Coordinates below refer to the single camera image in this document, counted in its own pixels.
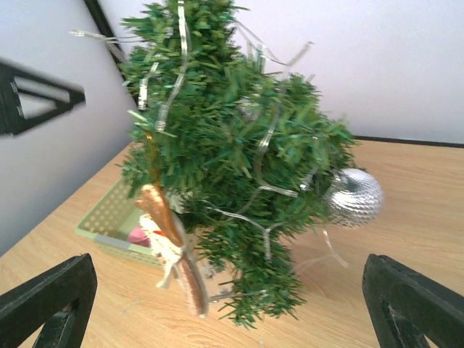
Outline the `silver ball ornament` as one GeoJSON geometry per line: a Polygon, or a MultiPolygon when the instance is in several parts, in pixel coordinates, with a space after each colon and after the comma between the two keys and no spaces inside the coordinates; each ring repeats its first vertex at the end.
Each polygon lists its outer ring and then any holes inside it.
{"type": "Polygon", "coordinates": [[[324,195],[328,221],[342,228],[357,228],[374,220],[384,205],[380,183],[357,168],[338,170],[324,195]]]}

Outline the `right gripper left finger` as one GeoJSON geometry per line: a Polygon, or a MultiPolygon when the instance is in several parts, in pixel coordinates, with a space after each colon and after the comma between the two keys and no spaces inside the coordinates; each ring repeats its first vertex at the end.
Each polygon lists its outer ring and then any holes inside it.
{"type": "Polygon", "coordinates": [[[80,347],[97,290],[89,253],[71,257],[1,295],[1,346],[80,347]]]}

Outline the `pink ornaments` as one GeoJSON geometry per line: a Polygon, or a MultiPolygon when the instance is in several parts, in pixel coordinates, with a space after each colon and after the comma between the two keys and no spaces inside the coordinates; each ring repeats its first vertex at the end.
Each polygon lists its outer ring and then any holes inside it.
{"type": "Polygon", "coordinates": [[[127,242],[142,247],[149,248],[151,242],[146,232],[141,228],[141,226],[135,227],[128,235],[127,242]]]}

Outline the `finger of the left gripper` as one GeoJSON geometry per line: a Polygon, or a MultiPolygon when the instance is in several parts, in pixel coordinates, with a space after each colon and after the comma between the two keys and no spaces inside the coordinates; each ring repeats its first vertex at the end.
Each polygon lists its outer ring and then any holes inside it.
{"type": "Polygon", "coordinates": [[[1,60],[1,136],[18,136],[86,102],[83,87],[1,60]]]}

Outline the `small green christmas tree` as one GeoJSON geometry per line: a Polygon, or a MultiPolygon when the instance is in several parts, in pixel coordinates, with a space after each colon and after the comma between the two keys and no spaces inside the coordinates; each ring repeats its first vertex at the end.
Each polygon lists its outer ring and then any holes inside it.
{"type": "Polygon", "coordinates": [[[147,4],[122,24],[137,37],[122,65],[128,89],[146,88],[123,177],[134,194],[154,184],[217,271],[228,269],[225,316],[251,328],[293,313],[301,282],[284,239],[328,219],[338,170],[355,140],[320,111],[319,93],[236,19],[233,1],[147,4]]]}

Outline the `green plastic basket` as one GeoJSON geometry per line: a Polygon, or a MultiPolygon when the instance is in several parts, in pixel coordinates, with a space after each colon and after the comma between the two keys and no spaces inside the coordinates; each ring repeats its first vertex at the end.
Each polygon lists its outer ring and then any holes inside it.
{"type": "Polygon", "coordinates": [[[161,269],[162,263],[149,247],[128,241],[142,215],[135,200],[128,198],[129,191],[130,187],[120,179],[82,218],[75,231],[106,253],[161,269]]]}

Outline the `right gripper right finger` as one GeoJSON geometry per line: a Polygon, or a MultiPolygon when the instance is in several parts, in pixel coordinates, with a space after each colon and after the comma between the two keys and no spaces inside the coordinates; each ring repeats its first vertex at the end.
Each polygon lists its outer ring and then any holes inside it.
{"type": "Polygon", "coordinates": [[[370,254],[362,292],[381,347],[463,346],[463,296],[440,283],[370,254]]]}

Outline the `brown gingerbread ornament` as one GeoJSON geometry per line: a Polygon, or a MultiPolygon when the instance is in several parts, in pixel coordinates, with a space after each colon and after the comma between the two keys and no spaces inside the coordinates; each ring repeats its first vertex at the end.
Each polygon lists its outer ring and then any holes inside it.
{"type": "Polygon", "coordinates": [[[205,318],[209,309],[207,289],[183,224],[171,210],[162,189],[153,184],[142,186],[136,206],[145,212],[139,222],[149,237],[152,254],[165,262],[163,278],[157,287],[168,289],[171,279],[177,278],[190,311],[205,318]]]}

